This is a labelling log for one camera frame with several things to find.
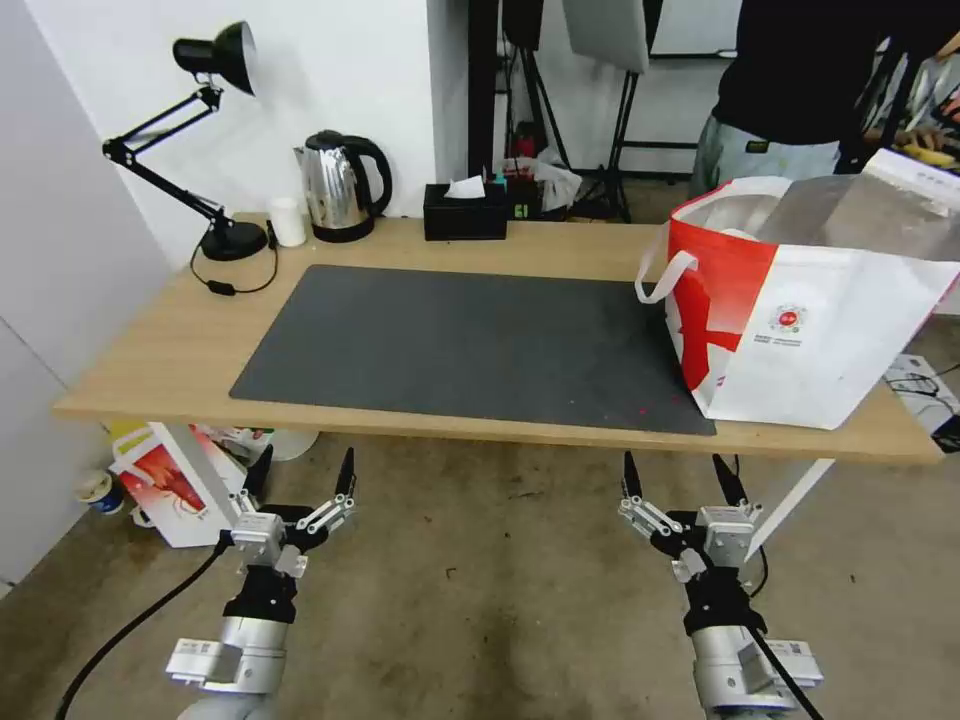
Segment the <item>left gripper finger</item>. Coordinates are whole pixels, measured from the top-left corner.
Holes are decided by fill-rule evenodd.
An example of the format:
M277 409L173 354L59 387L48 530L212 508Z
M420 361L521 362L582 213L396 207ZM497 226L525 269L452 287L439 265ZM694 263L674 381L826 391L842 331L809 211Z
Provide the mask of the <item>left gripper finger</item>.
M249 466L227 456L227 492L232 515L228 525L235 525L244 512L258 511L264 502L266 484L273 460L273 448L266 447Z
M322 531L331 534L339 529L354 512L355 484L355 450L349 447L338 472L333 497L299 519L296 530L319 535Z

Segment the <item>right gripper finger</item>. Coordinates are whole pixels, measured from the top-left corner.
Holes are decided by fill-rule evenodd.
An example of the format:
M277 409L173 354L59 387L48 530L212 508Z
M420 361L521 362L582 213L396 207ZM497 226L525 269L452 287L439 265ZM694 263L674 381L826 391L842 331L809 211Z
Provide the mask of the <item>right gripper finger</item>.
M681 524L643 497L637 465L630 451L625 451L623 456L621 488L618 513L634 530L648 540L680 535Z
M762 506L749 500L739 475L739 460L735 459L734 467L731 467L719 454L713 454L712 462L727 505L741 511L749 521L756 522Z

